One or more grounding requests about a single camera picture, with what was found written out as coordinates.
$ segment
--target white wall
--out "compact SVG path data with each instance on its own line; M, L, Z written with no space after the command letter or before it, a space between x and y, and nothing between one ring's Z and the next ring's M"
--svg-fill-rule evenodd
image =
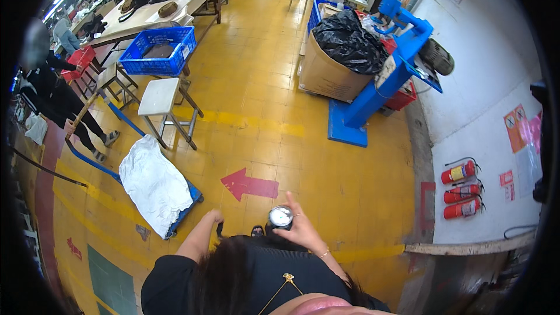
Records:
M414 14L434 26L432 37L455 59L453 73L440 76L444 94L431 90L419 96L433 143L434 243L491 241L503 238L508 227L537 223L540 205L532 195L520 196L519 170L503 122L520 103L529 120L540 111L528 88L540 79L540 68L521 10L514 0L421 0ZM478 177L486 189L487 211L446 221L443 164L467 156L483 170ZM516 196L506 202L499 175L509 169Z

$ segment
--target tiled floor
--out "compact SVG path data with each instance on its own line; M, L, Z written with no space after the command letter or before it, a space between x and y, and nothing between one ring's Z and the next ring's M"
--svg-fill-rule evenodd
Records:
M163 241L151 232L144 241L137 230L150 227L122 186L64 146L56 170L89 187L55 178L55 255L64 288L86 314L98 313L98 304L112 310L93 292L88 248L133 277L139 306L142 282L154 261L174 253L208 210L222 210L224 235L247 235L252 226L264 225L286 191L294 193L343 267L396 310L408 277L408 257L400 255L402 240L414 221L414 174L404 115L375 114L367 127L366 149L327 140L328 100L299 91L295 74L310 8L302 16L305 0L295 0L288 11L289 1L230 0L222 9L222 24L209 30L189 61L189 93L205 114L194 132L198 151L168 127L164 140L170 148L164 152L206 200L193 208L175 238ZM195 21L197 33L207 20ZM150 78L133 78L140 86L137 95L142 95ZM147 131L136 110L131 106L125 113ZM186 120L192 109L184 104L175 113ZM92 114L104 130L122 131L106 151L106 165L118 171L140 136L101 100ZM79 141L75 146L86 152ZM279 197L243 195L236 200L220 179L243 168L248 176L278 181ZM68 247L69 237L82 260Z

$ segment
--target gold bracelet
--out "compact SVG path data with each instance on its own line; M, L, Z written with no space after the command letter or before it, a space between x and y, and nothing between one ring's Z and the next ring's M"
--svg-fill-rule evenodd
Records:
M329 253L330 253L329 246L326 246L326 252L325 252L325 254L323 254L323 255L321 255L321 256L318 256L318 257L319 257L319 259L320 259L320 258L323 258L325 255L327 255L327 254L329 254Z

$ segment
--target woman's hand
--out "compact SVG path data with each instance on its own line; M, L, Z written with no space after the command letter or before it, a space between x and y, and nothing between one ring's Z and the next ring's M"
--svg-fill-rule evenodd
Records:
M64 123L64 131L66 131L68 135L72 135L74 134L75 130L76 127L74 126L74 123L67 118L66 122Z
M304 214L300 204L293 199L292 193L287 192L286 198L288 201L282 205L290 207L292 210L292 228L290 230L273 229L272 232L290 242L309 249L315 255L322 256L326 252L326 243L318 235L317 230L315 230L309 218Z
M222 212L217 209L212 209L211 211L206 213L206 216L208 217L208 219L212 219L216 224L223 223Z

